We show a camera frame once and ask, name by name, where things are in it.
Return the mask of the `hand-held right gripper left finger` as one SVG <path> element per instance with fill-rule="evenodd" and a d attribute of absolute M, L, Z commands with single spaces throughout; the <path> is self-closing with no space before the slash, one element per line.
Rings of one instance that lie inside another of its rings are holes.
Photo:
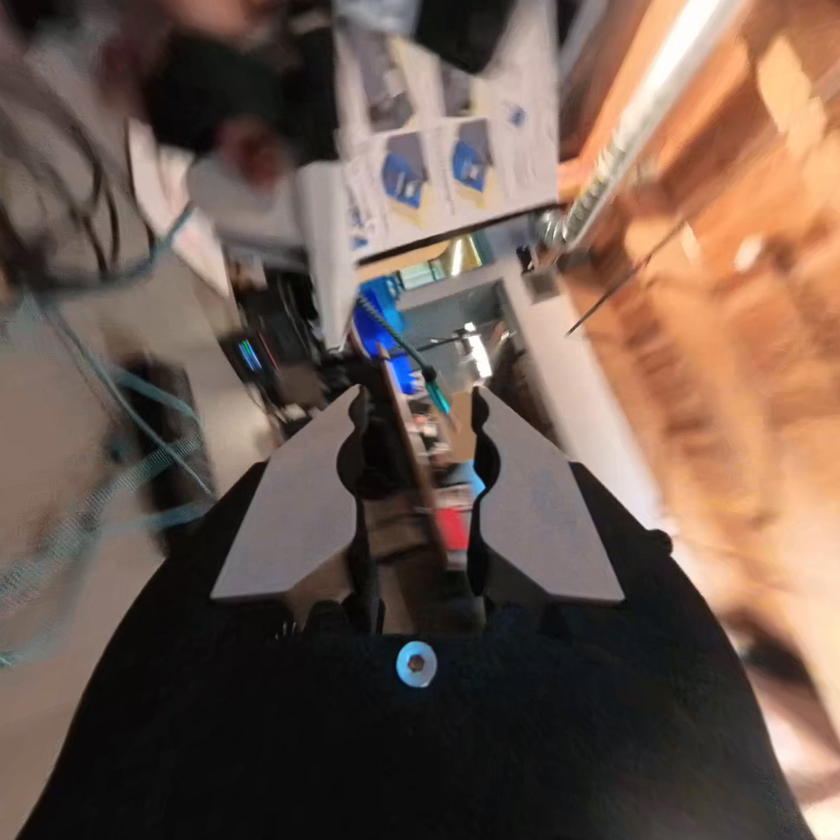
<path fill-rule="evenodd" d="M 357 589 L 367 408 L 353 385 L 269 457 L 212 600 L 341 601 Z"/>

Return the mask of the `white printed cardboard box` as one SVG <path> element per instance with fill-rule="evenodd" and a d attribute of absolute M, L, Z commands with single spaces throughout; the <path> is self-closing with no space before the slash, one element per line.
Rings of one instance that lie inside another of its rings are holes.
<path fill-rule="evenodd" d="M 342 15 L 338 145 L 354 259 L 372 259 L 556 200 L 556 2 L 432 2 L 469 72 Z"/>

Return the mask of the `metal pipe rail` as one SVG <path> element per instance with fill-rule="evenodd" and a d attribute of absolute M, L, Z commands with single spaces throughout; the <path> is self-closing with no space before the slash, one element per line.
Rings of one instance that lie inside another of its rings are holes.
<path fill-rule="evenodd" d="M 743 1 L 688 1 L 682 7 L 599 154 L 591 178 L 555 225 L 554 244 L 561 252 L 581 246 L 637 156 L 653 139 L 743 5 Z"/>

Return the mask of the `blue box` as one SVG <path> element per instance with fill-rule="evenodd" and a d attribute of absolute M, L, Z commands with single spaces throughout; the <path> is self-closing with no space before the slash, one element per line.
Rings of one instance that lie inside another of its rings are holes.
<path fill-rule="evenodd" d="M 359 301 L 353 312 L 353 324 L 367 354 L 379 355 L 379 347 L 389 353 L 399 350 L 393 336 L 386 331 L 376 319 L 372 318 L 368 309 L 361 305 L 361 301 L 368 302 L 369 307 L 376 310 L 381 318 L 399 333 L 405 326 L 403 314 L 397 307 L 399 287 L 394 276 L 382 276 L 368 280 L 359 288 Z"/>

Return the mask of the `black charger case red stripe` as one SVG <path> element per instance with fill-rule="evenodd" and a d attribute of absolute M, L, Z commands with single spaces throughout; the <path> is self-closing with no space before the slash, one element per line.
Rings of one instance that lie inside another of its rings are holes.
<path fill-rule="evenodd" d="M 217 343 L 241 382 L 246 385 L 275 382 L 277 366 L 257 332 L 229 332 L 218 337 Z"/>

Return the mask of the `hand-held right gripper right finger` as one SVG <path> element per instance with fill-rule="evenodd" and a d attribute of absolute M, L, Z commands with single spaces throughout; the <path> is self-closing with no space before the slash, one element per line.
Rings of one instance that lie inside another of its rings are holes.
<path fill-rule="evenodd" d="M 468 581 L 495 604 L 625 600 L 566 455 L 482 385 L 472 395 Z"/>

